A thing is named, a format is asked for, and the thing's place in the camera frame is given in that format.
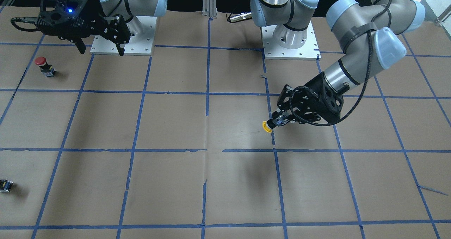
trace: wire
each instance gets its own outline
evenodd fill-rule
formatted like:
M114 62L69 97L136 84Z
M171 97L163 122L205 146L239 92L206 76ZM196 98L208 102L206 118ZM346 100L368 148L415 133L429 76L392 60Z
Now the wire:
M382 16L382 14L384 14L386 11L388 11L388 8L390 7L391 2L392 2L392 0L388 0L388 4L384 7L384 9L382 11L380 11L378 14L376 14L371 19L371 22L374 22L375 19L379 18L380 16ZM293 91L292 91L292 93L290 95L290 99L289 99L290 112L294 115L294 117L296 117L297 119L299 119L303 123L308 123L308 124L314 125L314 126L331 126L331 125L335 125L335 124L337 124L339 122L342 122L349 115L351 115L351 113L359 105L360 101L362 100L362 98L364 96L364 93L365 93L365 90L366 90L366 86L367 86L368 80L369 80L369 75L370 75L370 72L371 72L371 59L372 59L372 36L371 36L371 30L368 30L367 36L368 36L368 64L367 64L367 71L366 71L365 81L364 81L364 85L362 86L362 91L360 92L360 95L357 98L357 101L355 102L354 106L352 106L352 108L348 111L348 113L344 117L340 118L337 122L334 122L334 123L315 123L315 122L310 122L308 120L303 119L302 117L300 117L299 115L294 113L293 105L292 105L293 96L295 95L295 93L297 91L301 90L300 87L302 87L302 86L298 86L297 88L293 89Z
M17 28L18 30L20 30L20 31L25 31L25 32L37 32L37 31L39 31L39 29L26 29L26 28L23 28L23 27L19 27L16 24L16 22L23 22L23 21L21 20L21 18L12 18L11 19L11 24L13 24L13 26L15 28Z

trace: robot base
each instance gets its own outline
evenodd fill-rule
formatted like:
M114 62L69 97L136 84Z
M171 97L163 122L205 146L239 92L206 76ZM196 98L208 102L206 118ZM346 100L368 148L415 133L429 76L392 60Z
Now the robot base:
M304 45L298 49L287 49L277 44L272 37L277 25L261 28L261 39L265 48L265 59L297 59L297 60L316 60L321 58L318 43L311 22L307 27L308 35Z
M157 17L137 16L142 23L142 32L130 37L125 45L124 55L150 56L153 50ZM116 45L96 35L91 47L91 54L118 55Z

